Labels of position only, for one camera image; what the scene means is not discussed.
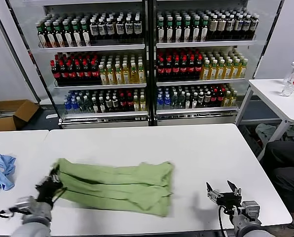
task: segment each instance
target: refrigerator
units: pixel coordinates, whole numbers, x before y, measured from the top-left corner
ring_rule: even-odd
[[[247,80],[255,77],[283,1],[6,0],[6,3],[56,109],[59,125],[63,128],[92,128],[234,122],[248,88]],[[236,33],[225,32],[226,20],[224,28],[220,29],[219,21],[227,12],[230,14],[225,19],[234,13],[233,27],[241,26]],[[258,19],[251,37],[242,29],[247,15],[250,15],[247,20],[250,23],[246,30],[250,30],[252,19]],[[206,37],[202,39],[205,16],[208,16],[207,30]],[[161,17],[163,31],[159,31],[162,29],[159,27]],[[179,39],[176,39],[177,17],[181,17]],[[196,17],[199,17],[198,36],[194,35]],[[195,53],[197,58],[194,64],[199,60],[202,63],[199,71],[195,70],[195,66],[192,69],[190,62]],[[208,58],[210,74],[212,70],[214,72],[213,57],[223,57],[224,60],[231,57],[234,62],[231,67],[235,68],[235,59],[238,58],[238,73],[226,77],[213,74],[211,78],[203,78],[201,72],[205,57],[203,55],[199,59],[198,54],[205,54]],[[184,55],[186,74],[182,70]],[[177,67],[174,68],[176,56],[179,58],[179,69],[174,74],[177,70]],[[246,68],[242,64],[244,59],[248,61]],[[215,60],[218,63],[216,69],[226,70],[227,62],[220,66],[220,59]],[[126,68],[129,79],[125,76]],[[245,68],[244,74],[239,73],[242,68]],[[200,90],[205,92],[206,88],[212,95],[215,89],[218,90],[220,96],[216,95],[216,101],[201,104],[192,90],[199,95]],[[189,91],[189,104],[181,97],[181,89]],[[166,90],[170,104],[165,103]],[[231,95],[237,91],[237,96],[234,103],[222,106],[227,90],[231,91]],[[174,91],[177,92],[177,101],[176,97],[172,99]],[[162,103],[158,100],[160,92]]]

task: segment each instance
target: dark pants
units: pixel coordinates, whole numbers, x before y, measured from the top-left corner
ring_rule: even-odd
[[[289,212],[294,212],[294,142],[270,142],[261,165]]]

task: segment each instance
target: white table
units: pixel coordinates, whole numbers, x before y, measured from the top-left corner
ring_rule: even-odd
[[[9,191],[0,190],[0,210],[8,207],[8,200],[17,199],[14,193],[21,189],[21,179],[26,172],[22,164],[36,158],[32,155],[47,134],[48,130],[0,132],[0,154],[16,157],[15,172],[12,175],[15,186]]]
[[[221,192],[230,192],[227,180],[242,188],[243,200],[255,200],[261,205],[263,225],[292,221],[234,124],[52,130],[18,196],[36,195],[34,184],[58,158],[114,166],[170,161],[175,166],[174,194],[170,214],[165,218],[89,209],[60,198],[52,211],[52,236],[218,230],[218,206],[208,199],[206,182]],[[20,217],[0,219],[0,236],[11,235],[21,225]],[[222,215],[222,221],[225,228],[232,229],[228,216]]]
[[[282,120],[269,142],[279,140],[288,127],[294,122],[294,92],[290,97],[281,95],[283,79],[254,79],[249,80],[250,88],[247,92],[254,92],[276,115]],[[264,149],[258,156],[260,160],[264,155]]]

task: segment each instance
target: bottle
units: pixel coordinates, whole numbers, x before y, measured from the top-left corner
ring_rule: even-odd
[[[46,35],[48,37],[48,47],[49,48],[56,48],[56,40],[54,37],[54,31],[50,25],[50,22],[45,22],[45,27],[46,27]]]
[[[139,83],[138,72],[137,72],[136,64],[135,63],[131,63],[131,78],[130,78],[130,83]]]
[[[203,91],[200,91],[199,92],[199,95],[198,95],[198,99],[197,99],[197,104],[196,104],[196,107],[197,108],[202,108],[203,105],[204,105],[204,92]]]
[[[163,27],[163,17],[158,18],[157,26],[157,38],[159,43],[164,42],[164,27]]]
[[[236,106],[236,100],[237,100],[237,91],[234,90],[234,92],[232,93],[232,96],[230,97],[228,106],[230,107]]]
[[[217,73],[216,73],[215,79],[223,79],[222,75],[224,73],[224,67],[225,67],[225,60],[221,59],[219,65],[217,67]]]
[[[222,79],[229,79],[230,78],[231,69],[232,69],[232,59],[228,59],[227,64],[224,69],[224,73],[222,75]]]
[[[115,76],[114,72],[112,71],[111,64],[107,64],[107,70],[108,70],[108,79],[109,79],[110,85],[117,85],[116,76]]]
[[[282,96],[290,96],[294,91],[294,72],[290,75],[290,78],[286,82],[283,90]]]
[[[133,37],[134,29],[133,29],[133,22],[131,21],[130,17],[126,18],[126,23],[125,23],[125,32],[126,32],[126,37],[128,39]]]
[[[100,78],[101,78],[102,85],[109,85],[110,83],[107,79],[107,73],[102,64],[99,65],[99,70],[100,70]]]
[[[144,72],[142,62],[138,63],[138,77],[139,77],[139,83],[146,83],[145,72]]]
[[[247,63],[248,63],[248,59],[245,58],[242,62],[242,65],[239,67],[237,78],[245,78]]]
[[[44,32],[44,30],[41,26],[41,23],[37,22],[37,23],[35,23],[35,26],[37,27],[37,37],[40,42],[40,48],[47,48],[47,41],[46,41],[47,35]]]
[[[68,45],[68,47],[73,47],[74,43],[73,43],[73,38],[72,38],[72,31],[70,29],[70,25],[69,25],[68,21],[64,21],[63,25],[64,25],[64,35],[66,38],[67,45]]]
[[[259,15],[255,15],[253,19],[251,20],[250,28],[248,30],[248,36],[247,36],[248,40],[252,40],[254,38],[258,24],[259,24]]]
[[[210,21],[210,26],[209,26],[209,30],[208,30],[209,40],[215,40],[216,39],[217,24],[218,24],[217,15],[214,15],[212,20]]]
[[[188,42],[189,41],[189,37],[190,37],[190,20],[191,17],[190,16],[186,16],[185,17],[185,25],[184,25],[184,42]]]
[[[203,17],[203,25],[201,28],[201,42],[206,41],[207,31],[208,31],[208,16]]]
[[[169,94],[166,94],[166,96],[165,96],[165,103],[164,103],[163,109],[164,110],[169,110],[170,109],[170,106],[171,106],[170,95]]]
[[[222,100],[222,103],[221,103],[221,107],[227,107],[229,106],[229,102],[230,102],[230,99],[231,99],[231,92],[228,90],[226,92],[226,96],[224,97],[224,99]]]
[[[231,68],[231,71],[230,71],[230,78],[238,78],[237,75],[238,75],[238,71],[239,71],[239,63],[240,63],[240,59],[239,58],[236,58],[235,59],[235,63],[233,65],[233,67]]]
[[[90,42],[90,35],[89,35],[89,30],[88,30],[88,26],[85,20],[81,21],[81,28],[82,28],[82,36],[83,36],[83,42],[86,46],[91,46],[91,42]]]
[[[181,28],[181,20],[182,17],[178,16],[176,18],[176,26],[175,26],[175,42],[178,43],[181,40],[182,28]]]
[[[217,72],[217,60],[214,59],[213,63],[209,66],[207,80],[215,80]]]
[[[201,73],[201,79],[202,80],[207,80],[208,79],[209,65],[210,65],[210,61],[205,60],[204,67],[203,67],[202,73]]]

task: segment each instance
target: green cloth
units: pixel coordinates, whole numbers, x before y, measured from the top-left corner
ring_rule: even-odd
[[[110,167],[58,160],[64,199],[105,210],[136,211],[167,216],[173,165],[141,163]]]

